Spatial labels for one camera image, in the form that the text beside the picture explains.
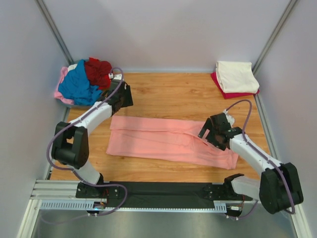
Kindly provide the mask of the salmon pink t-shirt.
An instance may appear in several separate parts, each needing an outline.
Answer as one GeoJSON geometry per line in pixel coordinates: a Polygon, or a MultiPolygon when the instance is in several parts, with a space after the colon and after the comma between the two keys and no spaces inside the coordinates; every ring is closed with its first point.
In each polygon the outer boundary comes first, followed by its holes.
{"type": "Polygon", "coordinates": [[[238,154],[198,137],[204,122],[113,116],[107,154],[235,169],[238,154]]]}

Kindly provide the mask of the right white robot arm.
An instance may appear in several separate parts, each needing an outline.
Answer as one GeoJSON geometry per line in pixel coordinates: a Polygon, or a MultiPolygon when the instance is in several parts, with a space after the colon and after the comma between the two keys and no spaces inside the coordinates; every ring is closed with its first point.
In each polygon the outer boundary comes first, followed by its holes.
{"type": "Polygon", "coordinates": [[[284,164],[257,146],[239,127],[232,127],[226,113],[207,118],[198,137],[222,151],[231,150],[242,157],[260,176],[243,174],[227,177],[223,194],[229,200],[245,195],[261,202],[270,214],[282,210],[293,214],[304,201],[297,168],[284,164]]]}

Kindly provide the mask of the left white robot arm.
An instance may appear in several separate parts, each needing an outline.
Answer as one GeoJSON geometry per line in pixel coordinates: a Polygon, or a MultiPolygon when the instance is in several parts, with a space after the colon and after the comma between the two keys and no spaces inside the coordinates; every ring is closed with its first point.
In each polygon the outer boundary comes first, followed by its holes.
{"type": "Polygon", "coordinates": [[[103,176],[89,162],[89,135],[105,120],[111,118],[121,108],[133,105],[130,86],[124,79],[111,82],[109,95],[96,101],[91,108],[69,123],[59,122],[55,135],[48,145],[48,161],[52,159],[65,165],[59,170],[72,171],[82,183],[87,185],[87,193],[93,199],[104,194],[103,176]]]}

